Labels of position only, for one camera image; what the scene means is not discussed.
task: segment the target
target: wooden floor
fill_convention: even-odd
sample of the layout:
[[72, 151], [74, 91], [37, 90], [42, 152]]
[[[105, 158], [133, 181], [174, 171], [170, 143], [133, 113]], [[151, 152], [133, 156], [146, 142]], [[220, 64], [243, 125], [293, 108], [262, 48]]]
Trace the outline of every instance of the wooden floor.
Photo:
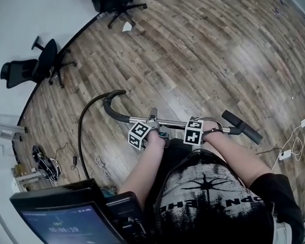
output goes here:
[[[305, 16], [292, 1], [283, 0], [284, 6], [279, 0], [135, 2], [147, 3], [148, 9], [131, 11], [137, 24], [130, 32], [122, 32], [124, 17], [113, 29], [106, 26], [112, 15], [97, 20], [70, 46], [68, 58], [78, 66], [63, 69], [66, 87], [45, 81], [36, 91], [21, 122], [29, 133], [15, 145], [28, 170], [34, 167], [34, 144], [48, 157], [66, 143], [78, 155], [81, 111], [93, 97], [115, 89], [127, 91], [112, 105], [123, 114], [148, 116], [156, 106], [163, 119], [223, 121], [228, 109], [264, 137], [259, 146], [244, 135], [234, 140], [255, 152], [283, 146], [305, 118]], [[119, 187], [139, 159], [127, 144], [128, 128], [108, 117], [101, 102], [84, 118], [88, 171], [100, 155], [111, 173], [108, 179], [94, 170], [100, 186]], [[298, 131], [302, 139], [305, 129]], [[258, 157], [272, 167], [277, 155], [276, 150]], [[63, 170], [58, 185], [79, 180], [70, 170], [72, 156], [68, 148], [57, 152]], [[84, 179], [80, 162], [78, 168]], [[305, 215], [305, 148], [299, 162], [279, 161], [274, 170], [289, 177]], [[34, 184], [34, 189], [43, 187], [49, 184]]]

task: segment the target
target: digital timer display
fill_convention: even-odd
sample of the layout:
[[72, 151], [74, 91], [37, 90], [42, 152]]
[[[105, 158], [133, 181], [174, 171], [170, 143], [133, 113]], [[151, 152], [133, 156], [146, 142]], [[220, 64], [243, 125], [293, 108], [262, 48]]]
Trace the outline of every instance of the digital timer display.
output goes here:
[[48, 244], [120, 243], [91, 206], [21, 213]]

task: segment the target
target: black t-shirt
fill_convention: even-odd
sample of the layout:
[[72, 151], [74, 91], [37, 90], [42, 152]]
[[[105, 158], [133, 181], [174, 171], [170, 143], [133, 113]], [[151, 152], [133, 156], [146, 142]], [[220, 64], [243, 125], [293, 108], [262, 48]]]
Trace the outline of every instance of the black t-shirt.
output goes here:
[[286, 176], [264, 174], [247, 189], [207, 151], [171, 173], [159, 213], [166, 242], [302, 243], [304, 234]]

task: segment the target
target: handlebar grip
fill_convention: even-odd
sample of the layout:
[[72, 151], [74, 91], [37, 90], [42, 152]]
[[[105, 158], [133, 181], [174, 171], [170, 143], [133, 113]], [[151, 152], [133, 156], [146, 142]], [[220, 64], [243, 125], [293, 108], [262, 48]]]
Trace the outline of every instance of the handlebar grip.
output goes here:
[[118, 95], [124, 95], [127, 92], [125, 90], [115, 90], [112, 91], [109, 95], [107, 95], [103, 100], [103, 107], [105, 112], [113, 119], [116, 119], [118, 121], [129, 123], [130, 122], [130, 116], [122, 115], [120, 113], [117, 113], [111, 108], [111, 103], [113, 98], [115, 98]]
[[239, 128], [247, 137], [249, 137], [253, 142], [259, 144], [262, 140], [262, 136], [256, 132], [253, 128], [251, 128], [248, 124], [246, 124], [239, 117], [235, 116], [233, 113], [225, 110], [222, 114], [222, 118], [230, 122], [236, 128]]
[[239, 128], [229, 128], [230, 132], [228, 135], [240, 135], [242, 133], [242, 130]]

